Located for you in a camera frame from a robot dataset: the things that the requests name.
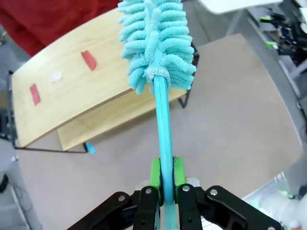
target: screw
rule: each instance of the screw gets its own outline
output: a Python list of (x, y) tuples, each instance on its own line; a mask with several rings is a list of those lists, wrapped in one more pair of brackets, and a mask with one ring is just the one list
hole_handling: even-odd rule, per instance
[(217, 195), (217, 191), (215, 189), (212, 189), (210, 191), (210, 194), (213, 195), (213, 196), (216, 196)]
[(124, 199), (125, 199), (125, 196), (124, 196), (124, 195), (121, 195), (121, 196), (118, 198), (119, 201), (123, 201)]
[(147, 189), (146, 189), (146, 191), (145, 191), (145, 193), (146, 193), (146, 194), (150, 194), (150, 193), (152, 193), (151, 188), (147, 188)]
[(185, 185), (185, 186), (182, 187), (182, 190), (185, 191), (185, 192), (187, 192), (188, 190), (190, 190), (190, 187), (187, 186), (187, 185)]

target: teal microfiber duster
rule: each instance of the teal microfiber duster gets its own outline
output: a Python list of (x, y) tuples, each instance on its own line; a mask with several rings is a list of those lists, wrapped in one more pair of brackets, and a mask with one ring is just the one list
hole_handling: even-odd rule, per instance
[(121, 57), (130, 61), (131, 88), (142, 93), (148, 83), (154, 93), (154, 76), (163, 76), (168, 89), (189, 90), (196, 67), (180, 0), (123, 0), (118, 7), (125, 13), (119, 40), (124, 42)]

